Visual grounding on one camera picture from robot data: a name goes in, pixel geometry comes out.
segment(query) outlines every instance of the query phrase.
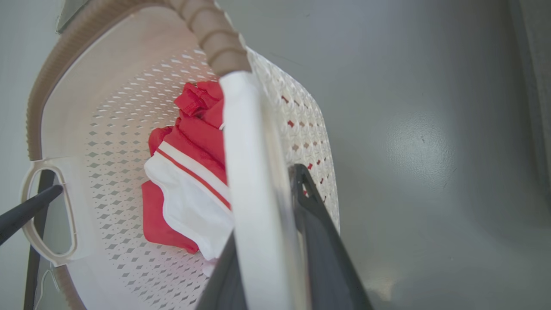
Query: laundry basket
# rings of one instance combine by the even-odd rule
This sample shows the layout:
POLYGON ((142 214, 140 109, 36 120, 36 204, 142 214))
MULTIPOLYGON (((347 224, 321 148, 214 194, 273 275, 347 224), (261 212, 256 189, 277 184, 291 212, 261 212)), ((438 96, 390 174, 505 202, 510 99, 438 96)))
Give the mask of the laundry basket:
POLYGON ((57 267, 72 308, 195 307, 209 279, 201 254, 150 243, 142 231, 148 137, 174 123, 173 102, 186 82, 219 80, 223 88, 226 171, 248 302, 255 294, 285 299, 262 285, 293 276, 281 275, 296 250, 283 236, 292 225, 280 214, 282 206, 289 211, 284 167, 308 167, 339 228, 319 107, 243 42, 207 0, 92 0, 61 36, 29 99, 32 165, 22 198, 41 170, 54 171, 65 188, 72 246, 54 253, 31 222, 23 229, 57 267), (262 264, 270 268, 253 267, 262 264))

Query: black rod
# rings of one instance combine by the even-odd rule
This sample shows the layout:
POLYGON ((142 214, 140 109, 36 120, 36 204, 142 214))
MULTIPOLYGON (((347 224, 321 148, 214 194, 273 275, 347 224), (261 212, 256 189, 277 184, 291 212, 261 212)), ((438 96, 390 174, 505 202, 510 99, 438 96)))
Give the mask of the black rod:
POLYGON ((63 192, 63 186, 54 185, 19 206, 0 215, 0 245, 9 239, 40 210, 63 192))

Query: red stripe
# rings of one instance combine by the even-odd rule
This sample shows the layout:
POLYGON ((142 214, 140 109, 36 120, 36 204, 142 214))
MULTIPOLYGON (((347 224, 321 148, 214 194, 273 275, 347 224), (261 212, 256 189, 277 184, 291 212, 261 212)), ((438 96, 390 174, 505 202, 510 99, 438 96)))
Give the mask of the red stripe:
POLYGON ((174 158, 170 157, 168 154, 166 154, 165 152, 163 152, 160 148, 157 149, 157 152, 161 155, 163 155, 166 159, 170 160, 174 165, 176 165, 178 168, 182 169, 184 172, 186 172, 187 174, 191 175, 194 179, 198 180, 199 182, 201 182, 201 184, 203 184, 211 193, 214 194, 214 196, 216 196, 218 199, 220 199, 220 201, 226 206, 228 207, 228 209, 231 210, 231 206, 230 206, 230 203, 224 199, 224 197, 222 197, 222 195, 220 195, 210 184, 208 184, 205 180, 203 180, 201 177, 199 177, 197 174, 195 174, 193 171, 187 169, 186 167, 182 166, 179 162, 177 162, 176 160, 174 160, 174 158))

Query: perforated basket wall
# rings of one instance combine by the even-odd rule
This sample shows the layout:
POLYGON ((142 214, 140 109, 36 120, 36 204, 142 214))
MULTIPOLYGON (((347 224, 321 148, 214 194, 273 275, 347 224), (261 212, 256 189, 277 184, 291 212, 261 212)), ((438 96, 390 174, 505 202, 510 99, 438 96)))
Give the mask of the perforated basket wall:
MULTIPOLYGON (((249 60, 269 96, 287 164, 310 169, 339 229, 333 159, 319 107, 302 85, 264 57, 250 50, 249 60)), ((200 253, 191 255, 143 237, 141 184, 147 181, 147 140, 152 129, 173 125, 178 117, 173 101, 186 82, 217 78, 202 51, 183 50, 130 78, 98 102, 86 120, 89 186, 112 272, 152 309, 193 308, 208 277, 202 273, 200 253)))

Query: clothes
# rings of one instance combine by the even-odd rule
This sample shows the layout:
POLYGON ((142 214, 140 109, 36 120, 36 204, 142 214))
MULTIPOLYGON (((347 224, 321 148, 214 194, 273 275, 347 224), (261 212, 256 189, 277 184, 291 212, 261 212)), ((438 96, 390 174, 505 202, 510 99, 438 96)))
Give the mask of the clothes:
POLYGON ((222 90, 216 82, 187 83, 175 104, 180 117, 174 126, 152 132, 153 155, 144 168, 163 193, 166 224, 211 260, 220 256, 234 226, 220 130, 222 90))
POLYGON ((149 242, 186 249, 191 254, 199 247, 191 239, 170 228, 163 217, 163 192, 151 181, 142 184, 143 235, 149 242))

